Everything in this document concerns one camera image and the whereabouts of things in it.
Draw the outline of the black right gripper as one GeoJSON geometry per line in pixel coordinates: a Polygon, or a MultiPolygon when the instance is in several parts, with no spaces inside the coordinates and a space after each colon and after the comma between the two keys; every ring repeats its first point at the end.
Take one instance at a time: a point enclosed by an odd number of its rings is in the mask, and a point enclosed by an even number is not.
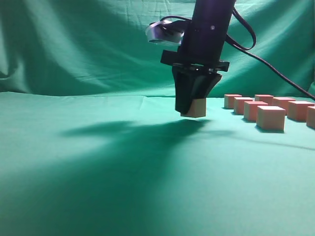
{"type": "MultiPolygon", "coordinates": [[[[164,50],[160,62],[175,64],[200,64],[213,71],[227,72],[229,62],[220,61],[229,24],[189,23],[178,50],[164,50]]],[[[213,73],[202,76],[200,70],[172,67],[175,85],[175,110],[187,113],[194,99],[206,98],[222,75],[213,73]]]]}

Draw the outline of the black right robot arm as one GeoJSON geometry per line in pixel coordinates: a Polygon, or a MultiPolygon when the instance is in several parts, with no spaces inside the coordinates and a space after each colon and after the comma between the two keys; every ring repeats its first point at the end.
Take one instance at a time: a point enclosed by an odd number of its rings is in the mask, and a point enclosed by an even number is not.
{"type": "Polygon", "coordinates": [[[233,0],[198,0],[177,51],[164,50],[161,63],[172,67],[175,110],[187,114],[193,100],[204,99],[229,62],[221,61],[233,0]]]}

